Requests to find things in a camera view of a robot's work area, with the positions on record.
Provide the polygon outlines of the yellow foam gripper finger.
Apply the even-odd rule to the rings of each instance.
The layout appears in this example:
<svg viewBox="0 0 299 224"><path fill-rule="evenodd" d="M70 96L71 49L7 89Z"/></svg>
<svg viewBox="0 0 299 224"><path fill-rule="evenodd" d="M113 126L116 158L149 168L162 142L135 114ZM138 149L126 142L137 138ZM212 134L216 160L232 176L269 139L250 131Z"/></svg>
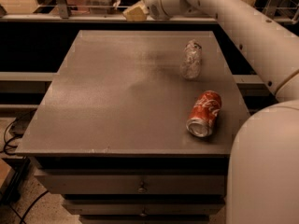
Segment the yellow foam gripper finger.
<svg viewBox="0 0 299 224"><path fill-rule="evenodd" d="M122 12L122 15L129 22L140 22L147 19L149 12L142 2L138 2L131 7L126 8Z"/></svg>

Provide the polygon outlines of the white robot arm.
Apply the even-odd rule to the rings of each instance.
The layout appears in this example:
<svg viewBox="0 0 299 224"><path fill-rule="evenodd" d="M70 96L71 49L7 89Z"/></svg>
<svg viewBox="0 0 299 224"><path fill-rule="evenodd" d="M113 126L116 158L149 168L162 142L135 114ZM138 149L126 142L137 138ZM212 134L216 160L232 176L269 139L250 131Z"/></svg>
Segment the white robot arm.
<svg viewBox="0 0 299 224"><path fill-rule="evenodd" d="M242 0L122 0L155 20L195 9L214 19L275 96L232 145L226 224L299 224L299 37Z"/></svg>

